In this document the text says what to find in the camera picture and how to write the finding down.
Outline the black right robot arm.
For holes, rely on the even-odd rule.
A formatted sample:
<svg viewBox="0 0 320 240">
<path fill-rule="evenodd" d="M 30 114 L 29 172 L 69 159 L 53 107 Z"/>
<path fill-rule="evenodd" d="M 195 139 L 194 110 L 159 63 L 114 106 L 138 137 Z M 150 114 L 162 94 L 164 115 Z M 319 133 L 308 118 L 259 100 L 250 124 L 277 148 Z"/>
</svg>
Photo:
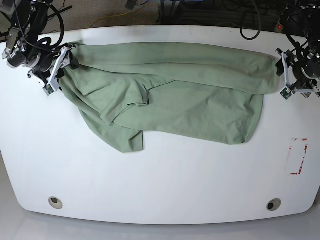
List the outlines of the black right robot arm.
<svg viewBox="0 0 320 240">
<path fill-rule="evenodd" d="M 43 33 L 52 10 L 58 17 L 60 36 L 56 43 L 52 43 L 50 37 L 39 38 Z M 47 82 L 53 74 L 53 65 L 58 57 L 62 56 L 62 50 L 66 49 L 66 55 L 57 68 L 55 77 L 64 76 L 63 68 L 70 66 L 73 70 L 79 67 L 79 62 L 72 54 L 74 44 L 62 44 L 65 35 L 65 25 L 61 16 L 51 0 L 2 0 L 0 12 L 9 19 L 10 28 L 1 37 L 6 38 L 6 48 L 2 58 L 11 68 L 20 66 L 30 69 L 28 76 L 35 75 L 43 82 Z"/>
</svg>

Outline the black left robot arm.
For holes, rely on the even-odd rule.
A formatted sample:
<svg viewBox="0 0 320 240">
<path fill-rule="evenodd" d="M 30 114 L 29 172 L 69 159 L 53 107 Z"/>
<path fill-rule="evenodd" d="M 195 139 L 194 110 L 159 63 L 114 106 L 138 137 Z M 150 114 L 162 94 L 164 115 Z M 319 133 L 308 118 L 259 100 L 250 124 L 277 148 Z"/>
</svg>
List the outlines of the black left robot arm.
<svg viewBox="0 0 320 240">
<path fill-rule="evenodd" d="M 277 75 L 284 76 L 284 99 L 301 94 L 306 99 L 320 96 L 320 2 L 318 0 L 280 0 L 279 23 L 293 45 L 292 50 L 277 49 Z"/>
</svg>

